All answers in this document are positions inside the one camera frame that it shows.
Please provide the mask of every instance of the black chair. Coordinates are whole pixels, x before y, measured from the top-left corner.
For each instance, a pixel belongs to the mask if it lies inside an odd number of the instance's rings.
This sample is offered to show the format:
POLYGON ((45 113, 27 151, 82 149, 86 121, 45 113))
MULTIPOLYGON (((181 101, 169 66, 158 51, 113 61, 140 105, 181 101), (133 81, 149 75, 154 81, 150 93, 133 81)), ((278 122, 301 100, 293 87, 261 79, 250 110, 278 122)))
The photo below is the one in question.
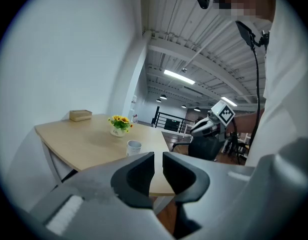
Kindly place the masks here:
POLYGON ((204 160, 213 161, 221 147, 224 145, 224 141, 219 142, 216 137, 194 137, 192 142, 178 142, 173 144, 172 151, 176 146, 188 145, 188 155, 204 160))

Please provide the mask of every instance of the wooden table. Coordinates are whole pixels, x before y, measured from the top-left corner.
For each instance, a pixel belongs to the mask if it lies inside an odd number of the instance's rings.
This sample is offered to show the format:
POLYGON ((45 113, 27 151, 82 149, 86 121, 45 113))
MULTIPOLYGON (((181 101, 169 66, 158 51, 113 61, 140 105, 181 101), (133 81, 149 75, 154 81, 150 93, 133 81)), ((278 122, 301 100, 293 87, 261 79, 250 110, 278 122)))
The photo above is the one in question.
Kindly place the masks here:
POLYGON ((49 167, 58 184, 57 174, 49 150, 71 168, 79 171, 92 166, 102 165, 126 157, 126 145, 129 140, 142 143, 141 153, 155 153, 155 174, 150 184, 151 196, 157 198, 155 212, 164 207, 174 196, 174 192, 163 175, 162 156, 168 147, 158 128, 134 124, 124 137, 112 136, 108 115, 93 115, 92 119, 79 122, 71 120, 57 121, 35 126, 43 142, 43 149, 49 167))

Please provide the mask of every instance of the small wooden box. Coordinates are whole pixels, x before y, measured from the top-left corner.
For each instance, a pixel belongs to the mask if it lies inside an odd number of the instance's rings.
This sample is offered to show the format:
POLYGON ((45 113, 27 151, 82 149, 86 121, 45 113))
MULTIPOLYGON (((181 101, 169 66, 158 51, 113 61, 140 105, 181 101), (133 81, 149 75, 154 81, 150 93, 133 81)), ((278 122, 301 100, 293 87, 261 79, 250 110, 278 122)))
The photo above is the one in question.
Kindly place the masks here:
POLYGON ((69 111, 69 119, 74 122, 88 120, 92 118, 92 112, 88 110, 71 110, 69 111))

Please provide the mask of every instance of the metal railing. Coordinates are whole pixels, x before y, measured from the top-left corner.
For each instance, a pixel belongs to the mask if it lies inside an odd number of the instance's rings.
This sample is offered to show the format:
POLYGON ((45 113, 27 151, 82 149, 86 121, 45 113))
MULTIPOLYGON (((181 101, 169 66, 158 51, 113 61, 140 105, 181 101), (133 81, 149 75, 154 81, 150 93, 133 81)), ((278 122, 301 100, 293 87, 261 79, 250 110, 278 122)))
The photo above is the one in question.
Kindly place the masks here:
MULTIPOLYGON (((177 133, 184 133, 186 124, 194 123, 194 121, 162 112, 158 112, 152 122, 155 124, 155 128, 164 128, 177 133)), ((188 127, 185 134, 189 134, 190 129, 188 127)))

